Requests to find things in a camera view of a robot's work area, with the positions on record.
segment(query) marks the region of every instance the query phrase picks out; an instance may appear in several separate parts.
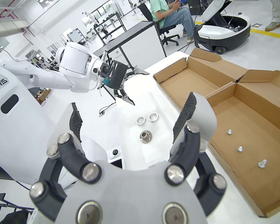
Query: metal screw head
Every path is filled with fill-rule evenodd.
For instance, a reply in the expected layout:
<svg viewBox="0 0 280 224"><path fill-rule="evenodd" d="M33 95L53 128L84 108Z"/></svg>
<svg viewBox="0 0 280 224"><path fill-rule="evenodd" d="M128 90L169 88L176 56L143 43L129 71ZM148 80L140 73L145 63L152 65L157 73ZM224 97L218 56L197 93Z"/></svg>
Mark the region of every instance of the metal screw head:
<svg viewBox="0 0 280 224"><path fill-rule="evenodd" d="M42 182L36 182L33 186L31 186L29 195L30 197L37 198L40 197L45 191L44 184Z"/></svg>
<svg viewBox="0 0 280 224"><path fill-rule="evenodd" d="M99 167L91 162L83 169L82 177L84 180L91 182L97 178L99 171Z"/></svg>
<svg viewBox="0 0 280 224"><path fill-rule="evenodd" d="M47 155L52 157L54 155L56 155L58 153L58 145L57 144L54 144L54 145L51 145L48 149L47 149Z"/></svg>
<svg viewBox="0 0 280 224"><path fill-rule="evenodd" d="M214 182L216 188L218 188L220 190L226 189L227 182L222 175L215 175L213 178L213 182Z"/></svg>
<svg viewBox="0 0 280 224"><path fill-rule="evenodd" d="M191 133L199 133L199 127L196 124L194 124L194 123L187 124L187 129Z"/></svg>
<svg viewBox="0 0 280 224"><path fill-rule="evenodd" d="M77 213L78 224L99 224L102 220L102 208L97 202L90 201L81 206Z"/></svg>
<svg viewBox="0 0 280 224"><path fill-rule="evenodd" d="M69 139L70 139L70 134L69 133L62 133L61 135L59 135L59 137L57 139L57 142L59 144L64 144L67 141L69 141Z"/></svg>
<svg viewBox="0 0 280 224"><path fill-rule="evenodd" d="M184 172L177 165L171 165L170 167L168 167L167 176L175 184L179 184L185 179Z"/></svg>
<svg viewBox="0 0 280 224"><path fill-rule="evenodd" d="M162 214L163 224L186 224L188 218L185 210L177 203L168 204Z"/></svg>

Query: cardboard box flap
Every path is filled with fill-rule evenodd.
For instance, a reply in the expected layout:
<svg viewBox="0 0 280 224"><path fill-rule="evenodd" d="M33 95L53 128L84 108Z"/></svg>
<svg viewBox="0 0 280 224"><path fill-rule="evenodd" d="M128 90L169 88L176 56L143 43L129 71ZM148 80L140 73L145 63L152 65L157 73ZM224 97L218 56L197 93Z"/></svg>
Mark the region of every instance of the cardboard box flap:
<svg viewBox="0 0 280 224"><path fill-rule="evenodd" d="M190 54L191 57L198 58L201 60L206 60L210 62L217 62L222 60L221 56L218 54L211 53L206 50L197 49L195 48L192 53Z"/></svg>
<svg viewBox="0 0 280 224"><path fill-rule="evenodd" d="M154 74L154 78L156 79L156 81L158 83L161 83L161 82L169 79L173 75L181 72L182 70L184 70L187 67L188 66L186 63L186 58L182 58L182 59L178 60L177 62L171 64L170 66L167 66L162 71Z"/></svg>

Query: metal ring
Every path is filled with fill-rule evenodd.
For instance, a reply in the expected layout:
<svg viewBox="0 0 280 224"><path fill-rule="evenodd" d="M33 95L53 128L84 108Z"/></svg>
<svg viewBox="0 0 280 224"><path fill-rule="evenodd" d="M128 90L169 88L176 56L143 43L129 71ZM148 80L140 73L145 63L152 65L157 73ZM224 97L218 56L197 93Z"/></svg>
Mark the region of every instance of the metal ring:
<svg viewBox="0 0 280 224"><path fill-rule="evenodd" d="M152 123L155 123L159 120L159 116L158 116L158 113L154 112L154 113L151 113L149 116L148 116L148 120Z"/></svg>
<svg viewBox="0 0 280 224"><path fill-rule="evenodd" d="M137 120L136 123L138 126L143 126L146 123L146 119L142 116L140 116Z"/></svg>

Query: cardboard box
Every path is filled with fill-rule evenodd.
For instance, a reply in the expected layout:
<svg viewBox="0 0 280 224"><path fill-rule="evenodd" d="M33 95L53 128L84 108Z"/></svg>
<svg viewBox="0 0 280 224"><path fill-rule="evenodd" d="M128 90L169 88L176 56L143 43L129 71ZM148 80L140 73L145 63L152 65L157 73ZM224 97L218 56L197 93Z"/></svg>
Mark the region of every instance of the cardboard box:
<svg viewBox="0 0 280 224"><path fill-rule="evenodd" d="M280 211L280 71L248 70L207 97L217 116L209 148L259 217ZM267 160L265 168L258 162Z"/></svg>
<svg viewBox="0 0 280 224"><path fill-rule="evenodd" d="M229 82L236 82L246 72L247 69L222 60L218 54L194 49L188 61L182 58L154 78L182 109L190 92L206 97Z"/></svg>

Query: office chair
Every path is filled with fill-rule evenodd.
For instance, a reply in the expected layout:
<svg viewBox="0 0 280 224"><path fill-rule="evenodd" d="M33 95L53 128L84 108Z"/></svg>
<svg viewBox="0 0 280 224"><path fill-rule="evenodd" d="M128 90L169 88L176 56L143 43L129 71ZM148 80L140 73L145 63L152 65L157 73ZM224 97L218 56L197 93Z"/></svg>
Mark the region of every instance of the office chair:
<svg viewBox="0 0 280 224"><path fill-rule="evenodd" d="M142 12L142 14L144 15L144 17L148 20L148 21L153 21L153 16L151 15L151 12L149 11L149 9L147 8L145 3L142 3L138 6L138 8L140 9L140 11ZM173 42L176 43L176 46L179 45L179 43L175 40L172 40L172 38L177 37L178 39L180 38L180 36L178 34L170 36L170 37L166 37L165 33L169 33L169 30L172 30L176 27L176 25L172 25L172 26L168 26L165 28L160 29L160 21L158 21L156 23L157 28L158 28L158 32L159 34L163 34L164 38L162 39L162 44L166 44L168 45L168 42Z"/></svg>

